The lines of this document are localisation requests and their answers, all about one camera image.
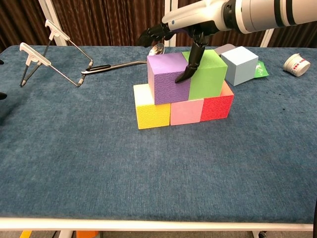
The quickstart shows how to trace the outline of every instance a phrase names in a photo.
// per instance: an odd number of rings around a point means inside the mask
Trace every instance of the orange object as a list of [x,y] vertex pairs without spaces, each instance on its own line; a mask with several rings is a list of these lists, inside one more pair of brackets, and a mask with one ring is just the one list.
[[22,231],[20,238],[30,238],[32,231]]
[[76,238],[94,238],[98,233],[96,231],[76,231]]

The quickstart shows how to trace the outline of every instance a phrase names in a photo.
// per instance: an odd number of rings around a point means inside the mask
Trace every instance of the blue fabric surface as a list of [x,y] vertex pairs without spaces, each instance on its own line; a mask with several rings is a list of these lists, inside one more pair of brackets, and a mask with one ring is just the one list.
[[[42,46],[34,46],[40,53]],[[94,65],[145,60],[141,47],[83,47]],[[167,48],[166,53],[190,48]],[[0,54],[0,217],[312,223],[317,197],[317,49],[249,48],[270,76],[232,87],[227,119],[138,130],[132,86],[146,65],[76,88],[26,53]],[[300,78],[282,70],[300,53]],[[47,58],[78,81],[73,47]]]

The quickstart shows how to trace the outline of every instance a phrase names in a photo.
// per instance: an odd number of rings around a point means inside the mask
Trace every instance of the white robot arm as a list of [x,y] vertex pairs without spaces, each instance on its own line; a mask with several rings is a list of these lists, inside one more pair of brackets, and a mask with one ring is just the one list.
[[189,63],[175,80],[180,83],[196,72],[210,35],[231,29],[248,34],[313,22],[316,10],[317,0],[201,0],[166,14],[161,24],[141,34],[137,44],[148,47],[179,32],[193,38]]

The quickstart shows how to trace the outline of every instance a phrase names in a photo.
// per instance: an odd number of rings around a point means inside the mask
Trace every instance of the red block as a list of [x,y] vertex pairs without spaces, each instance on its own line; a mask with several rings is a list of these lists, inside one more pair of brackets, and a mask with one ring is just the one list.
[[224,81],[220,96],[204,99],[200,121],[227,118],[233,102],[233,96],[233,92]]

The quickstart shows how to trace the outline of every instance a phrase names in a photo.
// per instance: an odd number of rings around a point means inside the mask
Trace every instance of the white clip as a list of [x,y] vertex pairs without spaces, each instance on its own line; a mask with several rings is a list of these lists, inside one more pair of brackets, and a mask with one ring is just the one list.
[[61,36],[64,38],[64,40],[69,41],[70,37],[67,36],[61,29],[59,29],[54,23],[52,23],[50,20],[46,20],[45,27],[49,27],[51,30],[51,34],[49,36],[49,39],[52,41],[54,36],[59,37]]
[[42,63],[45,66],[51,65],[51,62],[47,58],[43,57],[40,53],[32,49],[29,45],[25,44],[24,42],[20,44],[20,51],[25,51],[29,54],[25,62],[27,66],[30,66],[31,61]]

